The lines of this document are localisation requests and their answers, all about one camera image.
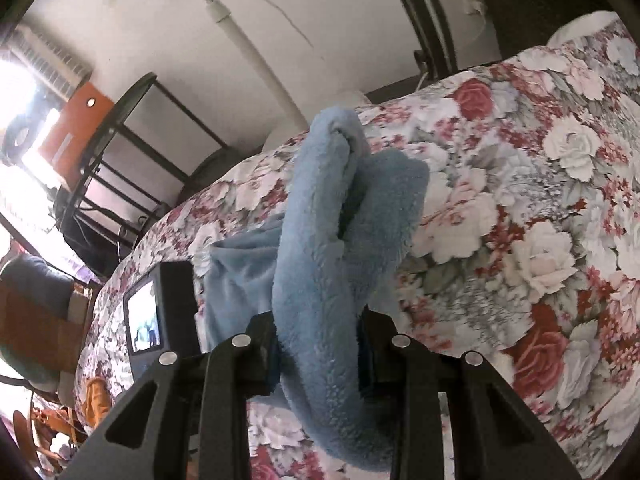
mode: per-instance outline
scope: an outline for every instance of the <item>white pipe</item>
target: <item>white pipe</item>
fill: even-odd
[[[247,35],[238,26],[236,21],[231,16],[231,11],[225,4],[219,0],[205,0],[207,2],[207,10],[218,24],[218,26],[224,31],[226,36],[233,42],[238,48],[244,59],[249,62],[254,70],[260,76],[262,81],[267,85],[267,88],[271,91],[276,101],[288,117],[293,121],[296,127],[300,130],[306,130],[309,124],[300,108],[296,105],[287,89],[284,88],[278,77],[275,75],[271,67],[262,57],[262,54],[258,52],[255,45],[247,37]]]

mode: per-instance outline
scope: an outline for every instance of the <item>white wall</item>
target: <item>white wall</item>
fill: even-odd
[[[418,42],[399,0],[273,0],[313,47],[263,1],[222,1],[303,108],[345,89],[367,92],[417,73]],[[461,47],[460,67],[496,59],[491,28],[465,46],[482,19],[464,15],[462,0],[443,3]],[[155,72],[216,133],[244,149],[264,142],[282,116],[203,0],[36,0],[27,20],[92,66],[92,82],[114,101]],[[187,173],[216,147],[158,95],[143,100],[128,124]],[[135,173],[138,164],[126,149],[114,145],[111,160],[126,160]],[[140,178],[148,179],[149,171],[139,170]],[[177,182],[167,175],[158,182],[175,197]]]

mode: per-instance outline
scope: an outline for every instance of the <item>orange cloth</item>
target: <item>orange cloth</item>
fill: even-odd
[[[107,392],[107,383],[103,378],[94,377],[86,384],[86,399],[82,403],[84,420],[95,429],[110,409],[111,397]]]

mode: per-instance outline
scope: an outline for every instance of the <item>device screen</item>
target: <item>device screen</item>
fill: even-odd
[[[129,334],[134,352],[161,344],[156,306],[153,281],[145,283],[129,298]]]

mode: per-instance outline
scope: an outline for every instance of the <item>blue towel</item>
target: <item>blue towel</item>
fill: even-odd
[[[330,455],[385,470],[396,412],[360,397],[356,326],[409,248],[428,167],[398,150],[371,155],[357,115],[339,108],[315,118],[295,163],[284,220],[210,250],[208,341],[273,310],[282,374],[267,402],[288,406]]]

